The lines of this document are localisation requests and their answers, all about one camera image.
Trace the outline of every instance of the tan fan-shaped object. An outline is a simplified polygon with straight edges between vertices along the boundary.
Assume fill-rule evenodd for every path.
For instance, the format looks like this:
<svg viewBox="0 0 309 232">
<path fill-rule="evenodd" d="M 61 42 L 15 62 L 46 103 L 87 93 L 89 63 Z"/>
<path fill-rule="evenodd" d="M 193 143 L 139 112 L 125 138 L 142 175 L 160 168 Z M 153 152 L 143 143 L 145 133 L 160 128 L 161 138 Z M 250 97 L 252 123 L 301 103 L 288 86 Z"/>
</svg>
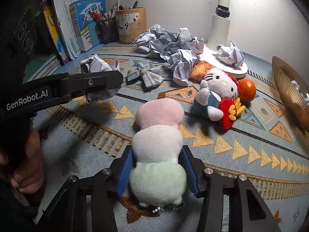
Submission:
<svg viewBox="0 0 309 232">
<path fill-rule="evenodd" d="M 309 131 L 309 106 L 299 94 L 302 92 L 305 96 L 309 93 L 309 86 L 291 66 L 276 56 L 272 57 L 272 73 L 282 102 L 294 114 L 299 124 Z M 299 92 L 291 83 L 293 80 L 299 84 Z"/>
</svg>

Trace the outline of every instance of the label sticker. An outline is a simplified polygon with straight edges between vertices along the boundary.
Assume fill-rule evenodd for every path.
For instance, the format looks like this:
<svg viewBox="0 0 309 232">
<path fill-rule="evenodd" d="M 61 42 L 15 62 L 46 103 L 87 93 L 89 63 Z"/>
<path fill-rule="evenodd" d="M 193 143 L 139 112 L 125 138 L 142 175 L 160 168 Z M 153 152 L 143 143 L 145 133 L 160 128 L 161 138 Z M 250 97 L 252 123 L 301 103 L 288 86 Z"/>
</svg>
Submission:
<svg viewBox="0 0 309 232">
<path fill-rule="evenodd" d="M 116 17 L 118 33 L 129 35 L 129 25 L 136 24 L 139 20 L 139 13 L 124 14 Z"/>
</svg>

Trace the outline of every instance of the patterned rug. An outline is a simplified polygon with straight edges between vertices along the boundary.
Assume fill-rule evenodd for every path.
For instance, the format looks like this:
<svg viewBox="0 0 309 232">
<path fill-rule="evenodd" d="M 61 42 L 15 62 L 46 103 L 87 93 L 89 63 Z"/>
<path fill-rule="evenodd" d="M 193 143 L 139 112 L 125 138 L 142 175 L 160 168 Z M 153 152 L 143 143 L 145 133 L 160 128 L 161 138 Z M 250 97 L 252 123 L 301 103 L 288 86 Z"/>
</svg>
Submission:
<svg viewBox="0 0 309 232">
<path fill-rule="evenodd" d="M 282 104 L 270 63 L 245 55 L 247 77 L 256 85 L 256 97 L 232 128 L 223 131 L 217 123 L 192 110 L 198 84 L 191 82 L 188 87 L 179 87 L 164 81 L 158 88 L 147 90 L 140 79 L 126 81 L 128 70 L 137 61 L 164 64 L 154 53 L 141 54 L 134 45 L 112 43 L 90 54 L 98 54 L 109 64 L 118 58 L 124 83 L 115 97 L 95 107 L 80 97 L 39 112 L 34 126 L 48 132 L 48 139 L 41 142 L 47 190 L 39 210 L 47 207 L 70 175 L 92 176 L 120 157 L 138 131 L 134 124 L 137 108 L 149 100 L 168 97 L 179 101 L 185 110 L 180 131 L 192 154 L 224 176 L 247 175 L 282 232 L 299 229 L 309 206 L 308 137 Z M 71 70 L 78 72 L 78 66 Z M 186 206 L 182 210 L 152 214 L 136 205 L 134 197 L 126 193 L 114 205 L 118 231 L 196 231 L 202 200 L 189 192 L 183 199 Z M 222 231 L 227 230 L 225 197 Z"/>
</svg>

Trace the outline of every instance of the pen holder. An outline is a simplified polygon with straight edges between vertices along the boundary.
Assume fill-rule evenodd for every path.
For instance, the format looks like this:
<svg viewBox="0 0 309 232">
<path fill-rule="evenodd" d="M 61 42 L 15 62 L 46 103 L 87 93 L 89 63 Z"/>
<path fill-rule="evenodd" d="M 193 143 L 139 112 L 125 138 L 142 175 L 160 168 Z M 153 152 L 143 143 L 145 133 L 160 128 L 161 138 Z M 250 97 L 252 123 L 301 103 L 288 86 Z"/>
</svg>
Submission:
<svg viewBox="0 0 309 232">
<path fill-rule="evenodd" d="M 101 35 L 101 43 L 108 44 L 119 41 L 119 34 L 115 17 L 107 20 L 99 20 L 96 22 L 96 24 Z"/>
<path fill-rule="evenodd" d="M 140 34 L 147 31 L 145 8 L 116 10 L 120 42 L 131 44 Z"/>
</svg>

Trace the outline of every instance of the white wall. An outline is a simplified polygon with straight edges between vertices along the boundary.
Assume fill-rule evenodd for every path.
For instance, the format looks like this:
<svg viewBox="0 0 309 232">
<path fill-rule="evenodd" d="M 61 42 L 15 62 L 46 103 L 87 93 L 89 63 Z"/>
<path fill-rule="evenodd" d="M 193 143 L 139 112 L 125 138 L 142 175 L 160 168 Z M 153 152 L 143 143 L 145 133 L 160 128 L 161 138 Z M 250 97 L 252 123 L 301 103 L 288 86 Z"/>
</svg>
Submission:
<svg viewBox="0 0 309 232">
<path fill-rule="evenodd" d="M 133 6 L 136 0 L 120 0 Z M 110 8 L 116 0 L 106 0 Z M 208 40 L 218 0 L 138 0 L 146 8 L 147 27 L 158 23 L 170 31 L 187 27 Z M 229 40 L 244 52 L 271 62 L 276 55 L 303 78 L 309 78 L 309 25 L 291 0 L 231 0 Z"/>
</svg>

